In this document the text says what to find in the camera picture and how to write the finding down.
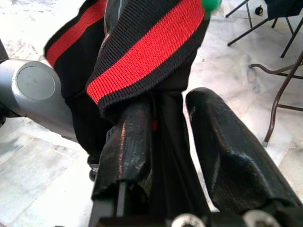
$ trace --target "black fabric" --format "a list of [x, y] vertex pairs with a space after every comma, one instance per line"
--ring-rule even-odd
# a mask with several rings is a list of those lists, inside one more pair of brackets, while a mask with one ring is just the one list
[[269, 20], [297, 16], [303, 8], [302, 0], [267, 0], [266, 2]]
[[159, 5], [159, 2], [155, 0], [129, 1], [110, 38], [104, 43], [99, 55], [100, 60], [96, 62], [95, 70], [88, 83], [114, 65], [155, 25], [159, 18], [163, 17], [178, 2], [179, 0], [163, 1]]
[[49, 50], [49, 48], [68, 30], [70, 29], [73, 25], [75, 25], [83, 15], [83, 13], [93, 4], [95, 4], [98, 0], [85, 0], [83, 5], [80, 7], [78, 15], [67, 22], [63, 27], [61, 27], [47, 42], [45, 45], [45, 53]]
[[[79, 14], [48, 41], [45, 53], [97, 1], [86, 0]], [[98, 107], [85, 92], [86, 82], [92, 74], [105, 36], [103, 25], [102, 19], [88, 27], [85, 33], [57, 59], [54, 66], [61, 81], [62, 96], [71, 109], [77, 140], [91, 155], [90, 160], [93, 163], [98, 163], [106, 133], [112, 127], [110, 122], [100, 118]]]
[[60, 77], [64, 98], [75, 96], [85, 89], [104, 39], [103, 23], [100, 20], [87, 28], [80, 39], [56, 61], [54, 69]]
[[66, 99], [66, 103], [72, 112], [78, 142], [91, 155], [92, 163], [98, 163], [107, 131], [113, 125], [100, 118], [96, 104], [86, 92]]
[[[112, 110], [112, 108], [108, 109], [109, 106], [116, 103], [120, 103], [123, 100], [136, 97], [142, 92], [147, 92], [148, 90], [158, 85], [161, 81], [165, 81], [167, 76], [169, 78], [169, 75], [178, 67], [180, 67], [181, 64], [184, 63], [184, 59], [186, 59], [186, 56], [187, 58], [190, 57], [190, 55], [195, 52], [197, 48], [201, 45], [201, 42], [203, 41], [204, 36], [206, 34], [206, 30], [208, 28], [208, 24], [209, 19], [204, 19], [197, 31], [189, 38], [189, 40], [148, 76], [142, 78], [137, 83], [134, 83], [129, 87], [123, 88], [103, 97], [98, 103], [101, 116], [105, 119], [110, 119], [111, 115], [113, 115], [114, 113], [113, 111], [110, 111]], [[175, 80], [169, 80], [169, 82], [166, 82], [165, 84], [167, 86], [172, 86], [170, 83], [173, 81], [176, 82]], [[184, 79], [183, 81], [177, 81], [176, 83], [177, 86], [183, 86], [185, 84], [187, 86], [186, 79]]]
[[196, 52], [152, 91], [159, 127], [153, 148], [151, 214], [175, 218], [182, 213], [202, 217], [209, 213], [193, 165], [181, 92]]

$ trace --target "metal bolt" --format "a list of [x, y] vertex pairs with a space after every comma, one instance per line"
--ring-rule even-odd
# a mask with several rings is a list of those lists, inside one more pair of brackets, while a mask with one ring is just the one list
[[250, 210], [243, 216], [248, 227], [281, 227], [277, 220], [262, 210]]
[[172, 221], [171, 227], [205, 227], [205, 225], [193, 214], [181, 214]]

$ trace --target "floor tile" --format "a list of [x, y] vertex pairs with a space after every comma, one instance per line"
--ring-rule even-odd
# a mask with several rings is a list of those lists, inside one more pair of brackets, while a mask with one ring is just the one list
[[12, 227], [87, 226], [93, 186], [88, 172], [85, 159], [79, 158], [13, 222]]
[[279, 168], [298, 197], [303, 201], [303, 149], [290, 148]]
[[0, 222], [12, 223], [71, 164], [72, 159], [32, 141], [0, 165]]

